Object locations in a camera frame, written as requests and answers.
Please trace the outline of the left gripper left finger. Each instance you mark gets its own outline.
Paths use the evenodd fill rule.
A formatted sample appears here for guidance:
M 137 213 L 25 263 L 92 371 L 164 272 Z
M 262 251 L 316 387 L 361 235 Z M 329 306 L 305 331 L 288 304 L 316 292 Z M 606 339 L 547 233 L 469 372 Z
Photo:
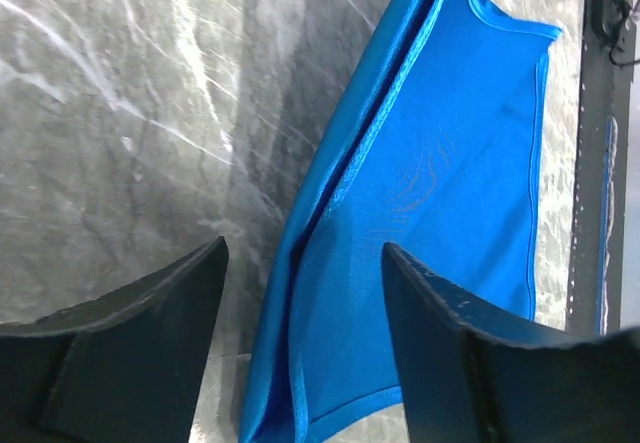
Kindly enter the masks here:
M 2 440 L 187 441 L 228 259 L 218 238 L 97 299 L 3 325 Z

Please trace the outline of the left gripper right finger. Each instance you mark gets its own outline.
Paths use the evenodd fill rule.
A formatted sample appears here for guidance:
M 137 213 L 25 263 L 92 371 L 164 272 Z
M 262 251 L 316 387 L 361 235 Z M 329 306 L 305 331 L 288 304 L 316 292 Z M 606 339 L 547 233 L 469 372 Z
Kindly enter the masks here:
M 585 339 L 513 315 L 382 251 L 413 442 L 635 442 L 639 332 Z

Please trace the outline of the blue cloth napkin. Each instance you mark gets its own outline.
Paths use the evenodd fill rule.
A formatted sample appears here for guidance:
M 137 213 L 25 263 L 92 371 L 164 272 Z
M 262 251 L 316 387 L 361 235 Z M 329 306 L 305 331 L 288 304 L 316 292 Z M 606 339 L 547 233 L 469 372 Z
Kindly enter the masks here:
M 241 441 L 322 442 L 400 403 L 387 242 L 534 317 L 548 49 L 558 36 L 491 0 L 391 0 L 285 225 Z

